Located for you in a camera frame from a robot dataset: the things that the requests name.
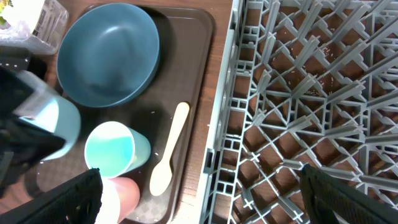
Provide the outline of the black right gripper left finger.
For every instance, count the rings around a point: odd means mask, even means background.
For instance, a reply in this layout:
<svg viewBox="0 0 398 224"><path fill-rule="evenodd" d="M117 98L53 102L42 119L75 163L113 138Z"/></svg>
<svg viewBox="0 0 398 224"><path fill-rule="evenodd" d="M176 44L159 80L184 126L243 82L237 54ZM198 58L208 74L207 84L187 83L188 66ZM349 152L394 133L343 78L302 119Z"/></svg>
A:
<svg viewBox="0 0 398 224"><path fill-rule="evenodd" d="M91 224L102 206L99 169L90 169L1 215L1 224Z"/></svg>

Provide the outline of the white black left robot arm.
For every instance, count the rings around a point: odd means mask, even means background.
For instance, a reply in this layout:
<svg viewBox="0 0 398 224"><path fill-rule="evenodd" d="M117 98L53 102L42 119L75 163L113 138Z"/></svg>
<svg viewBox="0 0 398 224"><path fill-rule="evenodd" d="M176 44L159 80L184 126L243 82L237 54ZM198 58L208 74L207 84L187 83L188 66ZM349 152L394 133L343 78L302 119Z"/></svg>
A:
<svg viewBox="0 0 398 224"><path fill-rule="evenodd" d="M40 160L61 149L64 138L31 125L12 113L33 90L1 69L1 196Z"/></svg>

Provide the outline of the light blue rice bowl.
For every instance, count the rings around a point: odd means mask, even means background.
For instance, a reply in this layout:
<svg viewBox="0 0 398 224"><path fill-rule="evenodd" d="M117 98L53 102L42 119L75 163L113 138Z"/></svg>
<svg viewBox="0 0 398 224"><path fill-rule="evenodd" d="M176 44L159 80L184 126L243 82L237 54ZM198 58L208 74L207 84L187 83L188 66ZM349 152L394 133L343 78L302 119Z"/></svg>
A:
<svg viewBox="0 0 398 224"><path fill-rule="evenodd" d="M20 120L65 140L62 148L44 158L46 161L64 156L76 143L80 133L79 110L33 73L23 70L16 77L34 92L14 110L14 114Z"/></svg>

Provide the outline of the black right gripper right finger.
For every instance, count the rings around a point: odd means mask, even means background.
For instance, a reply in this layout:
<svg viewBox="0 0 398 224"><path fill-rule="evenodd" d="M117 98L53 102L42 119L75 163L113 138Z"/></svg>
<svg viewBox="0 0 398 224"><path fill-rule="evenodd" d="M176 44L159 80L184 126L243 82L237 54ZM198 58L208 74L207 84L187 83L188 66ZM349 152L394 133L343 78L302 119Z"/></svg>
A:
<svg viewBox="0 0 398 224"><path fill-rule="evenodd" d="M300 191L311 223L397 224L397 210L341 183L336 178L304 165Z"/></svg>

